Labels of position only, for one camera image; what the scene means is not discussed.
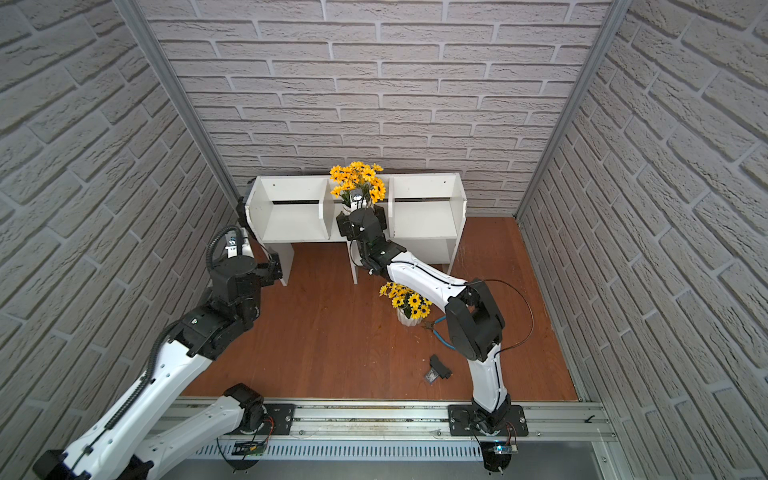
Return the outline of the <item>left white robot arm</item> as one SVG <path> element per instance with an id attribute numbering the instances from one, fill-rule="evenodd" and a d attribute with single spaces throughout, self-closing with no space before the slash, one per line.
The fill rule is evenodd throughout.
<path id="1" fill-rule="evenodd" d="M 186 387 L 261 313 L 261 289 L 281 279 L 275 254 L 260 263 L 248 228 L 228 225 L 205 250 L 211 285 L 205 299 L 166 326 L 142 375 L 93 427 L 33 465 L 39 479 L 159 479 L 200 447 L 230 432 L 272 433 L 263 397 L 239 383 L 202 412 L 157 435 L 150 430 Z"/>

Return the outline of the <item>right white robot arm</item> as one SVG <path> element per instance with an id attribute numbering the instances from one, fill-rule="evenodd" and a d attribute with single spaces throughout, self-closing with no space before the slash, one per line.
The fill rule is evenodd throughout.
<path id="1" fill-rule="evenodd" d="M 411 291 L 420 301 L 395 302 L 413 313 L 425 307 L 442 311 L 450 344 L 468 362 L 472 385 L 469 429 L 486 436 L 503 430 L 523 434 L 524 421 L 514 412 L 503 381 L 501 354 L 524 345 L 536 326 L 531 316 L 526 336 L 513 345 L 502 345 L 505 320 L 483 279 L 462 280 L 439 271 L 418 259 L 404 246 L 385 237 L 386 215 L 379 206 L 341 212 L 336 222 L 342 237 L 357 246 L 360 261 L 355 265 L 386 279 L 390 285 Z"/>

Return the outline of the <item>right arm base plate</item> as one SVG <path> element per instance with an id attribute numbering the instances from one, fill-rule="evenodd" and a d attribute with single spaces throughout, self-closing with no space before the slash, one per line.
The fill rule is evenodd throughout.
<path id="1" fill-rule="evenodd" d="M 453 437 L 506 436 L 509 433 L 517 437 L 529 435 L 521 405 L 510 404 L 494 413 L 487 413 L 475 404 L 451 404 L 447 412 L 450 435 Z"/>

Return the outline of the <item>sunflower pot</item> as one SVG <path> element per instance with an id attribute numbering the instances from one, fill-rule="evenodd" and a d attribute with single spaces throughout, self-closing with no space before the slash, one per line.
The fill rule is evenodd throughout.
<path id="1" fill-rule="evenodd" d="M 397 319 L 406 327 L 417 326 L 431 313 L 433 303 L 404 285 L 387 282 L 379 290 L 395 309 Z"/>
<path id="2" fill-rule="evenodd" d="M 380 165 L 362 161 L 354 161 L 346 166 L 333 166 L 330 169 L 330 181 L 334 184 L 331 195 L 349 208 L 349 192 L 362 189 L 368 197 L 368 207 L 375 205 L 383 201 L 387 193 L 387 187 L 379 177 L 382 171 Z"/>

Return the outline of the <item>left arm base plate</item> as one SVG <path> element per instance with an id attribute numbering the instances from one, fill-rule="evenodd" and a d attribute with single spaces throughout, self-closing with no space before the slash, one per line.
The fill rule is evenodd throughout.
<path id="1" fill-rule="evenodd" d="M 296 407 L 297 405 L 293 403 L 265 403 L 265 413 L 258 434 L 289 436 Z"/>

